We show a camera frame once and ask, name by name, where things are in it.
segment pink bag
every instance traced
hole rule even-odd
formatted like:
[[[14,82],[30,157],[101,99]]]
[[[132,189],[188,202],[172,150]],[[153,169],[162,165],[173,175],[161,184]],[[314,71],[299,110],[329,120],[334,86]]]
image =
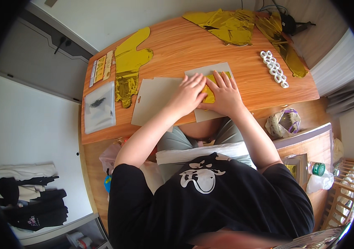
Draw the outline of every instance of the pink bag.
[[[119,143],[113,143],[100,155],[102,169],[106,174],[112,175],[113,168],[115,167],[116,156],[118,155],[120,149],[121,146]]]

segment green bottle label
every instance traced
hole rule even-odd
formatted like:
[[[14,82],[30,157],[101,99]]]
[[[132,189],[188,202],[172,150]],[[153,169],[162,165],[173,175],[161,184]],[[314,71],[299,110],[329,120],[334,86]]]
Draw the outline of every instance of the green bottle label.
[[[325,163],[316,162],[312,167],[312,174],[321,177],[324,175],[325,168]]]

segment gray curtain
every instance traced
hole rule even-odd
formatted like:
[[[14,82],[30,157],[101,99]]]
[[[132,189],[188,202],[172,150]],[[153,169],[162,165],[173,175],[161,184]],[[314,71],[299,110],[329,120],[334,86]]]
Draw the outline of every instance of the gray curtain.
[[[354,109],[354,83],[350,83],[337,92],[329,95],[326,112],[338,118]]]

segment water bottle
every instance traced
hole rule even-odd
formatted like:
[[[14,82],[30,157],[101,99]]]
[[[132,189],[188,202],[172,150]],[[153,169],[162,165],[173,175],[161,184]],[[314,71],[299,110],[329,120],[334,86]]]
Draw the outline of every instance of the water bottle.
[[[316,175],[319,177],[328,178],[328,177],[330,177],[330,175],[333,176],[332,173],[329,173],[326,170],[326,167],[330,168],[330,165],[327,163],[323,163],[323,162],[308,162],[307,170],[308,170],[309,174]]]

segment hand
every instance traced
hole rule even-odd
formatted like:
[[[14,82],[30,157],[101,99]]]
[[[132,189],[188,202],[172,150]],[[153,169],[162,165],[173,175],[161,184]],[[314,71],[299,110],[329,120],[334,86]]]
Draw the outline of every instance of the hand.
[[[174,93],[165,108],[175,113],[178,118],[188,115],[207,96],[207,93],[200,93],[206,84],[206,79],[206,77],[203,77],[203,74],[195,73],[190,78],[185,75],[178,90]]]
[[[233,119],[239,115],[242,108],[245,108],[236,82],[233,78],[229,79],[224,72],[221,73],[222,77],[216,71],[213,72],[213,75],[218,86],[209,79],[206,84],[213,91],[215,102],[212,104],[200,103],[198,108],[213,110]]]

